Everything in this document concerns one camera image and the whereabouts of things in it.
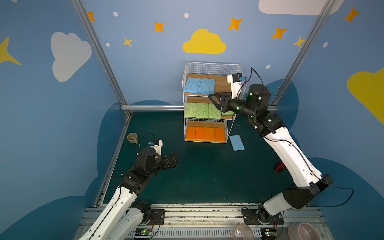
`sponge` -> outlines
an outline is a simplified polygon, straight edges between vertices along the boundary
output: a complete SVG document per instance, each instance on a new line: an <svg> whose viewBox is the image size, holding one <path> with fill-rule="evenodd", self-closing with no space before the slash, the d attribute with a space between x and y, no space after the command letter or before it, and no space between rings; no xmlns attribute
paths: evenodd
<svg viewBox="0 0 384 240"><path fill-rule="evenodd" d="M205 128L205 141L214 142L215 141L215 128L206 127Z"/></svg>
<svg viewBox="0 0 384 240"><path fill-rule="evenodd" d="M194 141L196 139L196 127L187 127L187 133L185 134L186 140Z"/></svg>
<svg viewBox="0 0 384 240"><path fill-rule="evenodd" d="M231 144L234 151L240 151L245 149L243 142L241 141L240 135L229 136L229 139L231 140Z"/></svg>
<svg viewBox="0 0 384 240"><path fill-rule="evenodd" d="M215 107L215 105L213 103L209 103L208 118L212 118L212 119L220 119L221 118L220 110L217 110L217 108Z"/></svg>
<svg viewBox="0 0 384 240"><path fill-rule="evenodd" d="M225 142L225 131L224 128L215 128L215 141L216 142Z"/></svg>
<svg viewBox="0 0 384 240"><path fill-rule="evenodd" d="M185 105L184 117L195 118L197 116L197 103L187 103Z"/></svg>
<svg viewBox="0 0 384 240"><path fill-rule="evenodd" d="M188 78L184 87L186 93L199 93L201 78Z"/></svg>
<svg viewBox="0 0 384 240"><path fill-rule="evenodd" d="M209 117L209 104L198 103L197 104L197 118L208 118Z"/></svg>
<svg viewBox="0 0 384 240"><path fill-rule="evenodd" d="M196 136L197 141L205 141L205 127L196 127Z"/></svg>
<svg viewBox="0 0 384 240"><path fill-rule="evenodd" d="M214 79L202 78L199 93L201 94L214 94L215 93L215 82Z"/></svg>
<svg viewBox="0 0 384 240"><path fill-rule="evenodd" d="M225 112L225 113L221 113L221 115L232 115L234 112L232 112L232 111L227 111L227 112Z"/></svg>

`blue sponge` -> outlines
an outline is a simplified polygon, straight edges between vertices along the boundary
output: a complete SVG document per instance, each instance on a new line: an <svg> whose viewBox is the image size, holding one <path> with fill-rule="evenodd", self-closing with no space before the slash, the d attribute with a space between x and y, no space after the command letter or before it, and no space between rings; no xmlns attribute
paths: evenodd
<svg viewBox="0 0 384 240"><path fill-rule="evenodd" d="M186 93L199 93L201 78L188 78L184 87Z"/></svg>
<svg viewBox="0 0 384 240"><path fill-rule="evenodd" d="M215 93L215 82L214 79L202 78L199 93L201 94L214 94Z"/></svg>
<svg viewBox="0 0 384 240"><path fill-rule="evenodd" d="M229 136L229 139L231 140L231 144L234 151L240 151L245 149L243 142L241 141L240 135Z"/></svg>

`wire shelf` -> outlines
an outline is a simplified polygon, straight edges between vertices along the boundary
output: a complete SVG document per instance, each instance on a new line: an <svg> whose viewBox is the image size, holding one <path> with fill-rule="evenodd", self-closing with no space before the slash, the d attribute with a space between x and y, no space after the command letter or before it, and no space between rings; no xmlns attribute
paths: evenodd
<svg viewBox="0 0 384 240"><path fill-rule="evenodd" d="M207 97L207 95L188 94L184 92L184 87L187 82L188 74L227 76L235 73L243 74L243 71L239 64L202 63L202 62L191 62L191 61L186 62L185 68L184 68L183 80L182 80L184 114L185 114L185 104L187 103L187 96L202 97L202 98ZM187 134L188 125L206 126L206 127L223 127L225 130L225 142L221 142L221 143L226 143L228 141L230 130L228 131L227 119L201 119L201 118L184 117L184 140L186 140L185 137Z"/></svg>

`mug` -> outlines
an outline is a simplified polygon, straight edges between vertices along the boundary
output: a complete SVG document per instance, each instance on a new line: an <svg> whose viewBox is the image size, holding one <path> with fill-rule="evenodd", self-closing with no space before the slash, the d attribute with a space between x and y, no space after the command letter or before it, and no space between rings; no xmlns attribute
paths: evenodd
<svg viewBox="0 0 384 240"><path fill-rule="evenodd" d="M136 144L139 143L139 141L137 140L137 134L134 132L131 132L130 134L127 135L127 140L130 143L136 143Z"/></svg>

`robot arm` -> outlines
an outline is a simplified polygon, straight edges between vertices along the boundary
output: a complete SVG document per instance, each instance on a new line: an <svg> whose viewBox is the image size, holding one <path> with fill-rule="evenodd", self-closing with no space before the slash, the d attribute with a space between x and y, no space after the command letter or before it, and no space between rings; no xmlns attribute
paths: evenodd
<svg viewBox="0 0 384 240"><path fill-rule="evenodd" d="M162 140L155 139L138 153L137 164L123 175L112 199L80 240L122 240L137 225L149 220L150 204L135 201L137 196L148 185L151 176L160 170L174 168L179 162L179 154L161 156L162 145Z"/></svg>
<svg viewBox="0 0 384 240"><path fill-rule="evenodd" d="M286 189L259 206L258 219L261 223L273 221L273 216L281 211L292 207L302 208L327 188L328 184L333 183L329 175L322 175L305 157L281 118L267 110L271 92L266 86L251 85L245 100L232 98L231 95L232 93L210 94L209 98L222 112L233 111L249 119L249 123L257 133L280 157L296 185L295 188Z"/></svg>

